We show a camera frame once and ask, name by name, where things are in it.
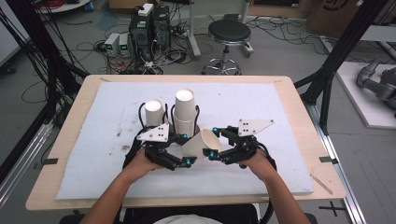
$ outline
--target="stool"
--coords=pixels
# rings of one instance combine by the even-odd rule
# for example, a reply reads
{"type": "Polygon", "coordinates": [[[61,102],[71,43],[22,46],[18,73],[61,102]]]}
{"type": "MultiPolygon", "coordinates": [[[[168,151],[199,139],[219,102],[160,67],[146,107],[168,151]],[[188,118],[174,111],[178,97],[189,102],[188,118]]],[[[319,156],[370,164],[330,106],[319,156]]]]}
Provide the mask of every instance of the stool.
{"type": "Polygon", "coordinates": [[[250,39],[250,29],[239,21],[220,20],[213,21],[209,25],[209,36],[214,41],[225,45],[225,49],[220,59],[212,59],[204,66],[202,75],[206,75],[206,69],[211,68],[219,71],[219,75],[229,75],[229,71],[234,74],[241,75],[239,65],[228,58],[229,48],[231,46],[241,46],[246,44],[250,39]],[[227,63],[231,63],[233,67],[227,67],[227,63]]]}

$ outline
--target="human hand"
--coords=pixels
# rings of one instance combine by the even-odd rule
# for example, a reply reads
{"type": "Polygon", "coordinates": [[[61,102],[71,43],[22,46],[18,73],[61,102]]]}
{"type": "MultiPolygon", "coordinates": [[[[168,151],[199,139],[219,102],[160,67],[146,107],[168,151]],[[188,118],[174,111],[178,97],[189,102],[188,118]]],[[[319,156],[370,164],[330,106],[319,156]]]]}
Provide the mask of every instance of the human hand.
{"type": "Polygon", "coordinates": [[[271,175],[277,175],[276,170],[266,158],[265,154],[257,149],[256,154],[246,161],[238,162],[240,165],[246,165],[260,180],[265,181],[271,175]]]}
{"type": "Polygon", "coordinates": [[[155,164],[146,157],[145,149],[141,148],[134,159],[121,171],[122,174],[125,174],[128,178],[132,178],[132,181],[136,181],[137,179],[146,175],[149,171],[162,169],[158,164],[155,164]]]}

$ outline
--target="wooden table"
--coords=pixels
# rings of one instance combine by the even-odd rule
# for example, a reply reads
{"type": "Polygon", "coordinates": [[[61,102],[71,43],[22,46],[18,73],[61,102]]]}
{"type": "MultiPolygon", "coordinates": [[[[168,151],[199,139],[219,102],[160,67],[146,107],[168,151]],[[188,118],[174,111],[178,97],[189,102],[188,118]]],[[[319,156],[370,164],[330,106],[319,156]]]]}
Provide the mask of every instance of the wooden table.
{"type": "MultiPolygon", "coordinates": [[[[62,127],[49,154],[49,159],[58,158],[58,162],[45,165],[27,200],[29,210],[79,209],[90,208],[95,200],[56,200],[56,194],[64,177],[64,169],[69,154],[76,143],[82,124],[91,108],[97,90],[102,82],[193,82],[193,83],[266,83],[274,84],[278,97],[290,123],[298,148],[301,150],[308,173],[314,185],[314,193],[295,195],[297,200],[342,199],[346,191],[331,162],[321,162],[320,157],[329,156],[322,145],[317,131],[309,118],[300,96],[288,77],[265,76],[109,76],[91,75],[87,77],[78,93],[78,97],[62,127]]],[[[127,207],[161,205],[204,205],[225,203],[262,203],[267,197],[229,196],[200,197],[181,199],[126,199],[127,207]]]]}

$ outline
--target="round stool seat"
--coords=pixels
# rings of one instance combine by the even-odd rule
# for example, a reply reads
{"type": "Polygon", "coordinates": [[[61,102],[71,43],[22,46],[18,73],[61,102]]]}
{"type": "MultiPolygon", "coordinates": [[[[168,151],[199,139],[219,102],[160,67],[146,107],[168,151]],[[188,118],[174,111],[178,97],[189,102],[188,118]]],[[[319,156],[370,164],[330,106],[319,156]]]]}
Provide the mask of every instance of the round stool seat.
{"type": "Polygon", "coordinates": [[[250,39],[250,29],[239,21],[220,20],[209,25],[209,36],[227,45],[241,45],[250,39]]]}

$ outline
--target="white paper cup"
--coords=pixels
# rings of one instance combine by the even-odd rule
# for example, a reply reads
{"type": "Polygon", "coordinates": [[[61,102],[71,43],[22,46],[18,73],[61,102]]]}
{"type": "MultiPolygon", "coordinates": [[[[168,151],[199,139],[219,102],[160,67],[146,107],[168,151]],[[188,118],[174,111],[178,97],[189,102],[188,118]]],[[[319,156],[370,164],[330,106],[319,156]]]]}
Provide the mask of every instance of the white paper cup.
{"type": "Polygon", "coordinates": [[[186,134],[189,138],[195,135],[195,118],[188,121],[183,121],[174,117],[174,122],[177,134],[186,134]]]}
{"type": "Polygon", "coordinates": [[[146,126],[159,126],[163,124],[163,104],[159,100],[149,100],[145,104],[146,126]]]}
{"type": "Polygon", "coordinates": [[[183,157],[197,157],[203,158],[204,148],[217,149],[222,151],[220,140],[208,129],[201,130],[190,141],[181,147],[181,154],[183,157]]]}
{"type": "Polygon", "coordinates": [[[175,117],[187,121],[195,119],[194,93],[189,89],[183,89],[176,93],[175,117]]]}

